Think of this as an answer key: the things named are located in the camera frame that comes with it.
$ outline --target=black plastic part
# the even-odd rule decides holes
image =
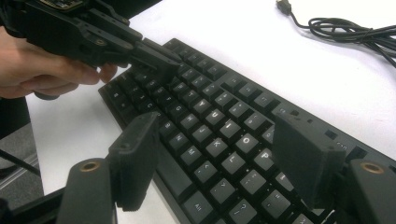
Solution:
[[[29,110],[24,97],[0,98],[0,139],[17,131],[30,122]]]
[[[108,162],[89,159],[70,169],[57,224],[117,223]]]
[[[276,0],[276,6],[279,8],[279,10],[289,16],[291,13],[291,4],[289,3],[288,0]]]
[[[360,223],[396,223],[396,174],[374,161],[353,160],[346,189]]]
[[[278,114],[273,156],[308,208],[332,205],[332,179],[346,157],[334,141],[306,121]]]
[[[40,92],[37,92],[37,91],[35,91],[35,96],[40,98],[41,100],[48,100],[48,101],[56,100],[56,99],[59,98],[59,95],[54,95],[54,96],[53,95],[46,95],[46,94],[43,94],[43,93],[40,93]]]
[[[158,163],[160,147],[157,113],[136,117],[109,148],[114,199],[123,211],[136,211]]]
[[[12,211],[12,219],[9,222],[0,223],[22,224],[50,224],[55,223],[61,206],[64,189],[58,189],[52,193],[23,205]]]

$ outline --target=black mechanical arm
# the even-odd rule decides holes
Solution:
[[[0,17],[10,35],[94,67],[132,64],[166,84],[180,63],[101,0],[0,0]]]
[[[0,223],[118,223],[116,204],[136,211],[145,199],[162,146],[158,129],[156,113],[136,117],[104,159],[74,165],[63,189],[14,211],[0,200]]]
[[[334,208],[339,224],[396,223],[396,173],[346,152],[306,120],[278,115],[274,161],[310,208]]]

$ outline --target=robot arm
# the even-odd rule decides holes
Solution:
[[[129,27],[101,0],[0,0],[0,17],[10,35],[91,66],[104,63],[145,67],[162,84],[180,59]]]

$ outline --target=finger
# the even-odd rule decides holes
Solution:
[[[115,64],[105,63],[99,72],[100,79],[107,83],[113,78],[117,73],[118,67]]]
[[[32,50],[27,57],[31,77],[49,74],[68,82],[93,85],[99,81],[99,73],[92,67],[77,60],[48,53],[42,49]]]
[[[26,90],[37,90],[37,89],[52,89],[66,85],[67,83],[69,82],[58,77],[41,75],[22,82],[21,86]]]
[[[32,93],[32,91],[26,90],[19,86],[0,87],[0,97],[7,99],[19,98],[29,95],[30,93]]]
[[[51,89],[38,89],[35,90],[37,92],[46,94],[46,95],[62,95],[65,93],[68,93],[70,91],[75,90],[78,87],[78,84],[76,83],[68,83],[66,85],[60,86],[60,87],[56,87],[56,88],[51,88]]]

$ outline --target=brass insert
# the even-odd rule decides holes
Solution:
[[[370,162],[362,162],[361,163],[361,168],[363,170],[376,174],[376,175],[381,175],[384,174],[384,169],[382,167],[378,166],[377,164],[370,163]]]
[[[83,165],[79,168],[79,170],[80,170],[81,172],[90,172],[90,171],[96,170],[97,168],[99,168],[99,166],[100,166],[100,163],[99,163],[99,162],[97,162],[97,161],[89,161],[89,162],[83,164]]]

